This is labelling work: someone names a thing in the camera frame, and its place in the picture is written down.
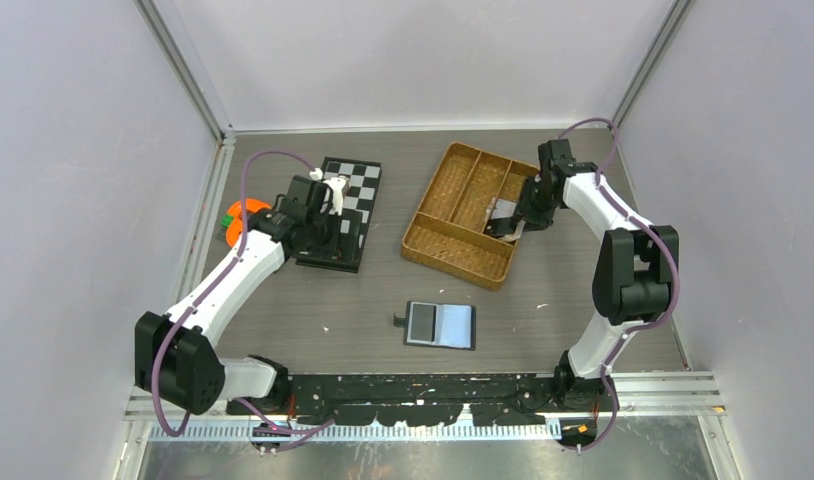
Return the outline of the woven wicker tray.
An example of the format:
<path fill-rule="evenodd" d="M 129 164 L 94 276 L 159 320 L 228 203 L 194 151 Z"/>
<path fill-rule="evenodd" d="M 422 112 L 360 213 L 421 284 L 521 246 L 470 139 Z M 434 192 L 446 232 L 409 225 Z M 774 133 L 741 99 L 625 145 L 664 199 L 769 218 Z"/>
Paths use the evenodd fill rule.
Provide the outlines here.
<path fill-rule="evenodd" d="M 538 168 L 462 143 L 442 157 L 401 241 L 401 257 L 489 291 L 504 284 L 517 242 L 491 237 L 488 222 L 516 202 Z"/>

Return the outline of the black leather card holder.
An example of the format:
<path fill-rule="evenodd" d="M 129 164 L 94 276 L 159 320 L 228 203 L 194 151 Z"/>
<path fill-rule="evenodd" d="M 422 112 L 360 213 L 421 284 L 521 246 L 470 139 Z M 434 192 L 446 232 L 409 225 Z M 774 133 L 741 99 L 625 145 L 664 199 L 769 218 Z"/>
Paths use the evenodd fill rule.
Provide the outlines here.
<path fill-rule="evenodd" d="M 430 344 L 412 342 L 407 338 L 409 308 L 412 302 L 428 303 L 437 307 L 436 336 Z M 476 349 L 477 310 L 473 305 L 409 301 L 403 315 L 392 316 L 392 324 L 402 329 L 404 345 L 464 351 Z"/>

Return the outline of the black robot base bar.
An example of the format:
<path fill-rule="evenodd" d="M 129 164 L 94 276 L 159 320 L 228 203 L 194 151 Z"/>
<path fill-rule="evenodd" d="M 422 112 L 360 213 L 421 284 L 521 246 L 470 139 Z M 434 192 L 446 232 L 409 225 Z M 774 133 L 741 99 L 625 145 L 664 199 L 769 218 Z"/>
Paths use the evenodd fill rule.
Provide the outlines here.
<path fill-rule="evenodd" d="M 598 379 L 564 385 L 550 374 L 295 374 L 278 379 L 264 398 L 232 400 L 228 413 L 287 414 L 304 426 L 535 425 L 542 414 L 587 420 L 613 406 Z"/>

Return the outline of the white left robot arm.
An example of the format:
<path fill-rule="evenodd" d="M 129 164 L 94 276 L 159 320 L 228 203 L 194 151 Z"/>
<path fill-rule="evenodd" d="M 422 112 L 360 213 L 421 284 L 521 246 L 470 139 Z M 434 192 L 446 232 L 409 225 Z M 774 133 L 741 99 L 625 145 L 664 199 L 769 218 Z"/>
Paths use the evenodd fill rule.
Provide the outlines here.
<path fill-rule="evenodd" d="M 154 403 L 169 402 L 199 415 L 218 400 L 250 398 L 267 414 L 290 398 L 277 363 L 259 356 L 222 359 L 222 333 L 257 287 L 292 257 L 346 253 L 343 216 L 347 174 L 293 177 L 272 205 L 244 201 L 239 233 L 228 254 L 195 289 L 163 314 L 146 312 L 135 326 L 134 377 Z"/>

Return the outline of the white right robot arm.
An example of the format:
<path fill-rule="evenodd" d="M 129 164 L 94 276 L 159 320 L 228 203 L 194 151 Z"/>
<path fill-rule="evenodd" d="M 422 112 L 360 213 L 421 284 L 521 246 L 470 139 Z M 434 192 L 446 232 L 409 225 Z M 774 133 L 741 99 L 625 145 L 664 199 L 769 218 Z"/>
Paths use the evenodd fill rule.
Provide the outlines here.
<path fill-rule="evenodd" d="M 618 197 L 592 162 L 579 162 L 566 139 L 538 148 L 539 171 L 524 184 L 511 225 L 545 230 L 569 209 L 600 239 L 591 285 L 595 313 L 555 367 L 551 399 L 579 410 L 602 395 L 626 344 L 670 317 L 679 296 L 679 235 L 656 225 Z"/>

